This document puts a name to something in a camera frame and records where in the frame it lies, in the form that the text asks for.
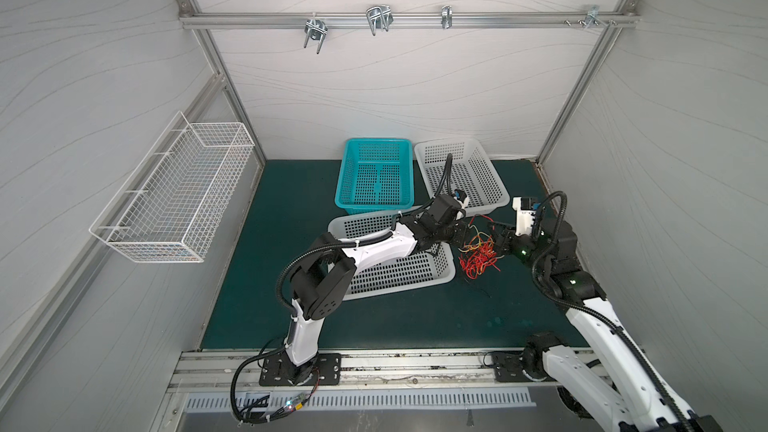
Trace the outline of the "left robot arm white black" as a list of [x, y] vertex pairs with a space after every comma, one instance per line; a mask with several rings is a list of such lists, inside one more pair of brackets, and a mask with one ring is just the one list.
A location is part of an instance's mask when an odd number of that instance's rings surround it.
[[452, 166], [449, 153], [430, 200], [397, 214], [387, 228], [354, 239], [337, 239], [326, 232], [279, 274], [275, 293], [291, 319], [280, 357], [294, 383], [314, 367], [323, 322], [341, 305], [356, 275], [454, 239], [466, 217], [469, 196], [452, 187]]

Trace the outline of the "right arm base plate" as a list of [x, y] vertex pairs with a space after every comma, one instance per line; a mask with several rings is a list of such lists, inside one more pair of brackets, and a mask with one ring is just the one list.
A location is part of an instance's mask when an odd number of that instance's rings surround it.
[[555, 383], [543, 365], [541, 352], [524, 348], [485, 353], [481, 365], [489, 368], [499, 383]]

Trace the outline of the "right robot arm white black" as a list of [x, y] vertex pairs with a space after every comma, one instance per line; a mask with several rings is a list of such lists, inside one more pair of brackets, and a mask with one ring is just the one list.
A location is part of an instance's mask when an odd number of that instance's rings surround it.
[[621, 323], [600, 284], [580, 267], [577, 236], [565, 221], [567, 196], [515, 197], [514, 234], [506, 252], [531, 267], [532, 280], [586, 340], [605, 373], [577, 357], [551, 332], [537, 333], [520, 355], [527, 379], [559, 383], [565, 404], [605, 431], [718, 431], [661, 376]]

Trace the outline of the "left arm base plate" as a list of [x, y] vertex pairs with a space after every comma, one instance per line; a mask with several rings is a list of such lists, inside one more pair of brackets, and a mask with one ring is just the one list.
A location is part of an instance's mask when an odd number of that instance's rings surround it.
[[303, 365], [293, 364], [288, 355], [268, 357], [264, 360], [259, 377], [262, 387], [294, 387], [309, 385], [335, 386], [340, 382], [342, 355], [318, 353]]

